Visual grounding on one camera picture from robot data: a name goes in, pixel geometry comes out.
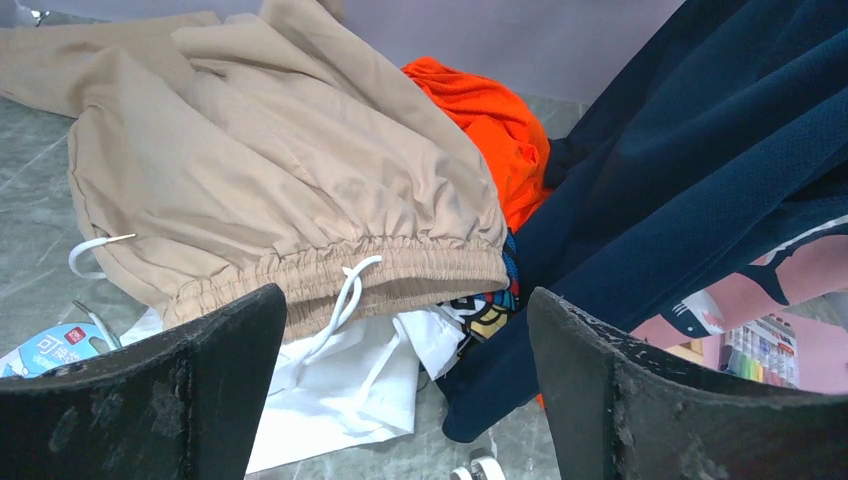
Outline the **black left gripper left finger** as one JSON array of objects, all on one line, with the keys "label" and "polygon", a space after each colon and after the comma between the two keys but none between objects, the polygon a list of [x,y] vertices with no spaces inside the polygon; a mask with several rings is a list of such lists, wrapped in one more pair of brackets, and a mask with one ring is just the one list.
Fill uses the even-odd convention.
[{"label": "black left gripper left finger", "polygon": [[286,321],[269,284],[119,350],[1,382],[5,479],[241,479]]}]

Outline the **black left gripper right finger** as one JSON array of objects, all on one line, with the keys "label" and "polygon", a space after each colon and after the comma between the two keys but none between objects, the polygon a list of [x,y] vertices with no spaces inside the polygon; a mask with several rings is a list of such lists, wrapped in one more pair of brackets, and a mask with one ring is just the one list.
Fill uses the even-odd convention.
[{"label": "black left gripper right finger", "polygon": [[537,288],[527,308],[564,479],[843,479],[847,399],[717,372]]}]

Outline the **beige drawstring shorts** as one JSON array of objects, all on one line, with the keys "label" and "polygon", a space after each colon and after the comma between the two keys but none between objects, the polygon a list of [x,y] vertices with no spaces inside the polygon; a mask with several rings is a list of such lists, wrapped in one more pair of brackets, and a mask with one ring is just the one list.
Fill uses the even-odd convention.
[{"label": "beige drawstring shorts", "polygon": [[509,283],[481,153],[316,1],[3,29],[1,94],[72,119],[78,228],[167,327],[273,283],[310,336],[373,256],[356,318]]}]

